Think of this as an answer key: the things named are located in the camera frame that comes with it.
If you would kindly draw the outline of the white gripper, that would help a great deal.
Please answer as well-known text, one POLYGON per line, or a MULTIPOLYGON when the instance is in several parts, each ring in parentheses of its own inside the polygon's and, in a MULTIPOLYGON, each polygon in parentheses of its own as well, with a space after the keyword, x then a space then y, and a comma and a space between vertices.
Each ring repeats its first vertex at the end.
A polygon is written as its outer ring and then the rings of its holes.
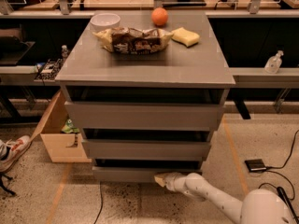
POLYGON ((184 192, 186 176, 181 173, 161 173, 154 176, 154 180, 161 187, 166 187, 170 191, 184 192))

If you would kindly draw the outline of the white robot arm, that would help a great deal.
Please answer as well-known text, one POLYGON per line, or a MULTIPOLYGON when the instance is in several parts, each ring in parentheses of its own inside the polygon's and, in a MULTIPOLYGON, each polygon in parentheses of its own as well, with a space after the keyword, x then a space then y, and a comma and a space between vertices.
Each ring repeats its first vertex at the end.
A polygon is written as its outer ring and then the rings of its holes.
POLYGON ((197 173, 161 173, 154 180, 161 187, 194 200, 209 200, 234 224, 298 224, 291 208, 267 189, 252 190, 240 201, 213 187, 197 173))

